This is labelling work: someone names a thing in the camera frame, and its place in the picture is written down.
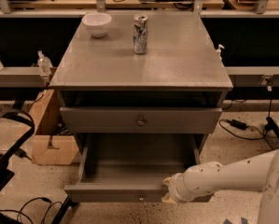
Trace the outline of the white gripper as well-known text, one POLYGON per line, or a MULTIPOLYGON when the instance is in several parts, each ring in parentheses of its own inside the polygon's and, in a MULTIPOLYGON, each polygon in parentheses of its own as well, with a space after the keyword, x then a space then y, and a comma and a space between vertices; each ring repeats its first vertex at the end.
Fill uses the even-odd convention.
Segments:
POLYGON ((208 195, 204 169, 197 166, 166 177, 162 183, 168 187, 168 193, 161 198, 163 203, 190 203, 208 195))

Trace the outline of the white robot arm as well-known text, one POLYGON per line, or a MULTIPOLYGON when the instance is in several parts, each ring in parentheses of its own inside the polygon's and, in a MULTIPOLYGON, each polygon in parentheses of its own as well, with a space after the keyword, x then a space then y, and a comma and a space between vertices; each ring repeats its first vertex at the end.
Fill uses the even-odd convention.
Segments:
POLYGON ((279 224, 279 149, 223 165, 194 165, 163 180, 165 203, 190 203, 220 190, 260 191, 258 224, 279 224))

